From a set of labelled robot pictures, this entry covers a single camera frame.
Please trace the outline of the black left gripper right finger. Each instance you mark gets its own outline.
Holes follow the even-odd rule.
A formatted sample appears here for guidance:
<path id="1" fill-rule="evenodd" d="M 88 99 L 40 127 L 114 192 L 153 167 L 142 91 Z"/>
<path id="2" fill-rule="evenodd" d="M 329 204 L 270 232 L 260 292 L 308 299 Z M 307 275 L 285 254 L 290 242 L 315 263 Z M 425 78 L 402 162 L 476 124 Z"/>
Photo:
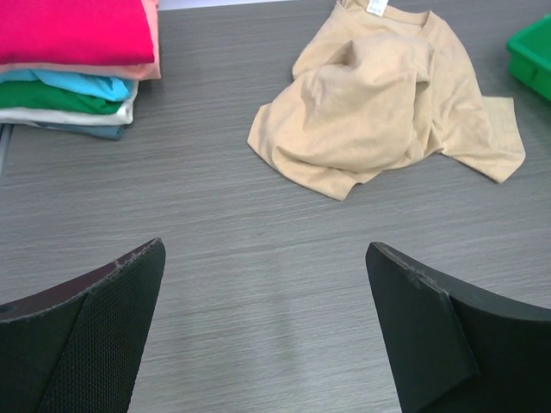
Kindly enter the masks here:
<path id="1" fill-rule="evenodd" d="M 491 293 L 381 242 L 365 256 L 404 412 L 548 412 L 550 310 Z"/>

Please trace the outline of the beige t-shirt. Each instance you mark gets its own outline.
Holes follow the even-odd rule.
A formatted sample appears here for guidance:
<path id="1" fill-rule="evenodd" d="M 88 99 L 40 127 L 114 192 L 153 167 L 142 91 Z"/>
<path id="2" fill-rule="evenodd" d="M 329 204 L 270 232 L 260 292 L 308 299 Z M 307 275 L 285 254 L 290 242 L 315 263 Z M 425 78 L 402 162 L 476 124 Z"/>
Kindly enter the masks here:
<path id="1" fill-rule="evenodd" d="M 495 182 L 523 163 L 510 97 L 484 96 L 466 49 L 431 11 L 339 1 L 257 111 L 249 147 L 289 180 L 335 200 L 434 153 Z"/>

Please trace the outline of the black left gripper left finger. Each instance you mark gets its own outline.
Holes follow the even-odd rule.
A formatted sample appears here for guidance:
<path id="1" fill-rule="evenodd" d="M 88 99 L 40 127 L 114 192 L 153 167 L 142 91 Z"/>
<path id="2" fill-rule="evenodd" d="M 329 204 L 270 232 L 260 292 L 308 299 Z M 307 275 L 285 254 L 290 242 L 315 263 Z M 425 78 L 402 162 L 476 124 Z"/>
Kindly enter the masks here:
<path id="1" fill-rule="evenodd" d="M 164 275 L 155 238 L 1 306 L 3 412 L 126 412 Z"/>

